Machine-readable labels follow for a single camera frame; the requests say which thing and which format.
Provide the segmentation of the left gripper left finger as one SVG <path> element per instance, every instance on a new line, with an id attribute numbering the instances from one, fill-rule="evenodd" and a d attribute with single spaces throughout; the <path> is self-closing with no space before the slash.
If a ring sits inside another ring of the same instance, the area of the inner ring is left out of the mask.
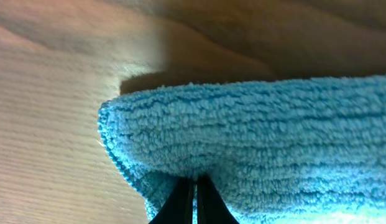
<path id="1" fill-rule="evenodd" d="M 149 224 L 192 224 L 195 183 L 181 178 Z"/>

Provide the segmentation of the blue microfiber cloth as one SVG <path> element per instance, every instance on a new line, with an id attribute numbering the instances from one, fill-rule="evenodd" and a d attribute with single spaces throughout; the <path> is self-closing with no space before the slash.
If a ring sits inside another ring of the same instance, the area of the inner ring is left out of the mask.
<path id="1" fill-rule="evenodd" d="M 386 223 L 386 76 L 138 91 L 98 131 L 149 219 L 208 175 L 240 223 Z"/>

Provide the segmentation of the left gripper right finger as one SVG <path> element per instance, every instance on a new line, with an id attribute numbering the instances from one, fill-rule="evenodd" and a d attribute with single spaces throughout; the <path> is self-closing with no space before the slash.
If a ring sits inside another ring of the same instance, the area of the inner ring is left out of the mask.
<path id="1" fill-rule="evenodd" d="M 239 224 L 208 176 L 197 181 L 198 224 Z"/>

